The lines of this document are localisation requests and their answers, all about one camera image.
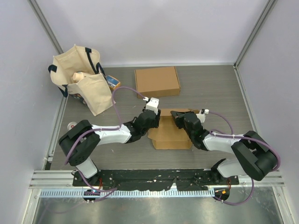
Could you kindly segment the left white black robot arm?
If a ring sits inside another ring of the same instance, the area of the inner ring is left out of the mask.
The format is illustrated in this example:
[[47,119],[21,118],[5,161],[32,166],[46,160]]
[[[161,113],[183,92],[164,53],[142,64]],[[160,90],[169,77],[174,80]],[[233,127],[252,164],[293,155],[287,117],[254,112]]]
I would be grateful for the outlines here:
[[90,158],[93,150],[100,145],[110,143],[127,144],[138,141],[151,128],[158,128],[161,110],[154,112],[143,109],[133,120],[118,126],[93,126],[88,120],[75,124],[58,143],[67,162],[78,170],[77,180],[95,186],[100,179],[100,171]]

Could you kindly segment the large brown cardboard box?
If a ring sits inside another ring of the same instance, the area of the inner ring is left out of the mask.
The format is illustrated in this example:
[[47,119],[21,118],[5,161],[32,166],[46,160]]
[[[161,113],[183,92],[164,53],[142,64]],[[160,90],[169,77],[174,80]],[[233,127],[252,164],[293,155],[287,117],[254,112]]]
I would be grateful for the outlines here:
[[136,90],[145,97],[167,97],[180,94],[180,82],[174,66],[135,70]]

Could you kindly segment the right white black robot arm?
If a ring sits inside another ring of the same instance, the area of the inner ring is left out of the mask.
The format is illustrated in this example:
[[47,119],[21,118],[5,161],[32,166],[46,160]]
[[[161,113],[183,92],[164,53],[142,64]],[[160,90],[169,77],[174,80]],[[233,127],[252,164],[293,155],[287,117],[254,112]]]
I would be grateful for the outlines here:
[[184,129],[197,149],[225,152],[235,156],[234,159],[222,159],[214,165],[215,170],[211,172],[214,183],[222,184],[227,178],[239,175],[261,181],[268,173],[279,169],[280,156],[257,132],[224,134],[205,129],[202,124],[211,113],[208,109],[202,109],[199,113],[171,111],[171,116],[177,128]]

